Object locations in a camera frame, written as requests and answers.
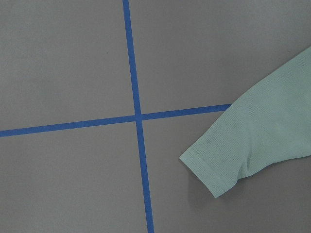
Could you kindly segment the green long-sleeve shirt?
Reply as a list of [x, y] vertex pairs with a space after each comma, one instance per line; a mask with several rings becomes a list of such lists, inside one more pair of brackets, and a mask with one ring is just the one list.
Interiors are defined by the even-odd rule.
[[180, 160], [214, 197], [265, 167], [311, 154], [311, 50], [241, 95]]

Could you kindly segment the blue tape grid lines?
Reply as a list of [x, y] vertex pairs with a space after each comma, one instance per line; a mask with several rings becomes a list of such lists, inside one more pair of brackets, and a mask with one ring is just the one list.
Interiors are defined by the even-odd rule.
[[153, 219], [153, 210], [150, 194], [150, 184], [149, 184], [149, 175], [148, 175], [148, 166], [146, 158], [146, 149], [145, 149], [145, 139], [143, 131], [143, 121], [154, 120], [154, 119], [164, 119], [171, 117], [180, 117], [180, 116], [192, 116], [198, 114], [207, 114], [213, 112], [225, 111], [230, 104], [221, 104], [213, 106], [204, 106], [196, 108], [187, 108], [179, 110], [170, 110], [170, 111], [161, 111], [154, 113], [143, 114], [141, 111], [141, 103], [139, 96], [139, 85], [138, 85], [138, 76], [137, 76], [137, 67], [136, 67], [136, 58], [135, 58], [135, 48], [133, 41], [133, 32], [132, 32], [132, 23], [131, 23], [131, 12], [130, 12], [130, 3], [128, 0], [122, 2], [122, 11], [125, 24], [125, 35], [126, 35], [126, 44], [127, 44], [127, 53], [131, 77], [131, 88], [132, 88], [132, 97], [134, 104], [134, 114], [129, 116], [117, 116], [109, 118], [101, 118], [94, 120], [85, 120], [85, 121], [76, 121], [52, 125], [43, 125], [43, 126], [34, 126], [26, 127], [19, 129], [8, 129], [0, 132], [1, 137], [10, 137], [17, 135], [27, 135], [34, 133], [45, 133], [53, 131], [62, 131], [62, 130], [71, 130], [79, 128], [89, 128], [95, 126], [104, 126], [104, 125], [113, 125], [113, 124], [122, 124], [134, 122], [136, 126], [137, 141], [138, 141], [138, 154], [139, 154], [139, 165], [141, 173], [141, 183], [143, 191], [143, 200], [144, 200], [144, 210], [145, 210], [145, 219], [146, 227], [148, 233], [153, 233], [154, 229], [154, 219]]

